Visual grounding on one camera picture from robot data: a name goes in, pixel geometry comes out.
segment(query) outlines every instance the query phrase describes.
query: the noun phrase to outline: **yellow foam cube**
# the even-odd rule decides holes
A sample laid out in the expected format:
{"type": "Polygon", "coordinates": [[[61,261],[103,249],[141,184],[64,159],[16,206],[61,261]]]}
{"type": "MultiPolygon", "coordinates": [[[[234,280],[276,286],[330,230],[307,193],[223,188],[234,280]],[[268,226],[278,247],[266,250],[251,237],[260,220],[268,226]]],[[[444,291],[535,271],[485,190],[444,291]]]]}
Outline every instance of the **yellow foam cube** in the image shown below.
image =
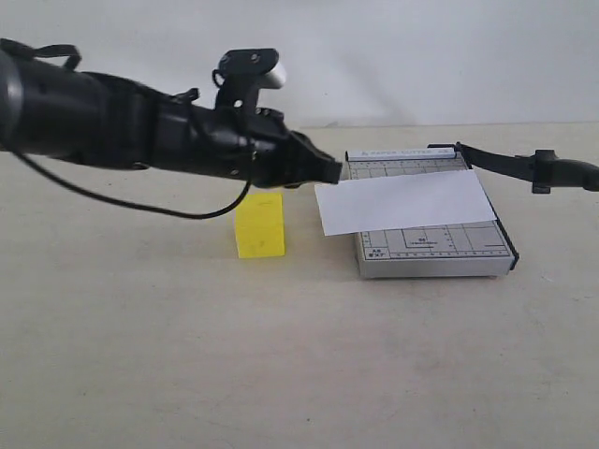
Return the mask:
{"type": "Polygon", "coordinates": [[[240,258],[285,255],[283,194],[248,195],[235,209],[235,239],[240,258]]]}

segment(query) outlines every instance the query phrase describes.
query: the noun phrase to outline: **black strap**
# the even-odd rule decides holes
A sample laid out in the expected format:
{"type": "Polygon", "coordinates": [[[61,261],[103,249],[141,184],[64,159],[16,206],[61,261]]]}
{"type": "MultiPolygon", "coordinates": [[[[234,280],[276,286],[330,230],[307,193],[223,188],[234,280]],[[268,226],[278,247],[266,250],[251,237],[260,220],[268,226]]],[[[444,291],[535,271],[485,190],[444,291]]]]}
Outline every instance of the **black strap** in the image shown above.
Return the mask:
{"type": "Polygon", "coordinates": [[[11,56],[33,60],[36,58],[66,58],[63,67],[66,70],[75,70],[81,62],[81,55],[74,45],[49,45],[34,49],[16,40],[0,39],[0,50],[11,56]]]}

